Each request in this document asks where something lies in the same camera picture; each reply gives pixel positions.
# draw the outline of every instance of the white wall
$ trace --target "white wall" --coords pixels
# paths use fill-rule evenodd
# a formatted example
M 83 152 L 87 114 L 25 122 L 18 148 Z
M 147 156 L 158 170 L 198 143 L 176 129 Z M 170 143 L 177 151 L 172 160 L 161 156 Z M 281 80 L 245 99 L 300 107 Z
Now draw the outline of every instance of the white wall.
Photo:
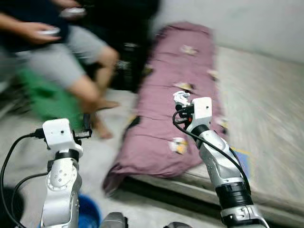
M 154 31 L 185 20 L 219 45 L 304 63 L 304 0 L 162 0 Z

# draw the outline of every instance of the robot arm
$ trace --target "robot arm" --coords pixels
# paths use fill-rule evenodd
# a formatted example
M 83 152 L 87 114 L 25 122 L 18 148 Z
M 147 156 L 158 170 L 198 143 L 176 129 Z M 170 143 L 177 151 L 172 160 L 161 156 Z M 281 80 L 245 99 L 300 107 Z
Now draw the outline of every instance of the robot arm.
M 82 184 L 78 160 L 83 155 L 81 138 L 91 137 L 90 115 L 84 115 L 83 133 L 70 129 L 67 119 L 46 121 L 43 132 L 47 148 L 54 156 L 47 175 L 47 196 L 43 205 L 40 227 L 78 227 L 78 195 Z
M 222 222 L 229 228 L 269 228 L 258 208 L 253 204 L 250 190 L 244 180 L 247 178 L 242 175 L 244 172 L 241 172 L 241 168 L 239 169 L 234 164 L 240 167 L 238 159 L 228 143 L 215 131 L 210 130 L 211 98 L 197 98 L 190 104 L 187 103 L 188 101 L 183 101 L 184 105 L 181 105 L 180 96 L 189 97 L 183 91 L 174 94 L 176 113 L 180 114 L 181 119 L 173 120 L 173 122 L 175 125 L 176 123 L 185 124 L 184 129 L 180 127 L 179 129 L 190 134 L 196 141 L 199 155 L 207 166 L 208 174 L 219 198 Z

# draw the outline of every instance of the blue bucket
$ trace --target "blue bucket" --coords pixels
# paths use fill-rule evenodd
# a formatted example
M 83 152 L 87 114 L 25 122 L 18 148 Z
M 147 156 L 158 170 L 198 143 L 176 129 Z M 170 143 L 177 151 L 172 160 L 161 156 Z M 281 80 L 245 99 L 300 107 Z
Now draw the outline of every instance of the blue bucket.
M 99 228 L 102 214 L 97 204 L 89 197 L 79 195 L 78 228 Z

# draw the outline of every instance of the white controller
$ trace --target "white controller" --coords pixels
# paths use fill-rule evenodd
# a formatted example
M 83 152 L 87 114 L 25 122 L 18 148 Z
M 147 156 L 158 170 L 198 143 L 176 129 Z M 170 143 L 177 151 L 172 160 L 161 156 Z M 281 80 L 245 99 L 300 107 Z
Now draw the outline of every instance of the white controller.
M 86 11 L 84 8 L 68 8 L 68 9 L 64 9 L 60 16 L 62 16 L 63 18 L 69 19 L 69 18 L 81 18 L 84 17 L 86 15 Z
M 59 35 L 59 32 L 60 32 L 60 28 L 54 28 L 52 30 L 39 31 L 38 33 L 45 36 L 56 37 Z

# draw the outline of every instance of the purple bedsheet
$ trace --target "purple bedsheet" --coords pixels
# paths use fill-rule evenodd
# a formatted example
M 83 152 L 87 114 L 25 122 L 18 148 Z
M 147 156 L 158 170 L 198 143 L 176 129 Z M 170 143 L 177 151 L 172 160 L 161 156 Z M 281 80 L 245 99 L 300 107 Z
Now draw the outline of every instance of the purple bedsheet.
M 192 47 L 196 54 L 181 52 L 184 45 Z M 194 141 L 172 124 L 175 112 L 173 94 L 180 91 L 173 84 L 194 84 L 191 99 L 211 97 L 213 120 L 220 116 L 216 84 L 207 73 L 213 69 L 213 54 L 212 33 L 207 27 L 181 22 L 166 26 L 157 35 L 149 61 L 154 71 L 139 91 L 137 115 L 141 121 L 128 130 L 122 149 L 104 180 L 105 192 L 114 190 L 129 175 L 146 174 L 168 178 L 178 176 L 201 163 Z M 218 133 L 222 131 L 215 121 L 211 128 Z M 188 142 L 187 152 L 183 155 L 169 148 L 169 142 L 175 137 L 182 137 Z

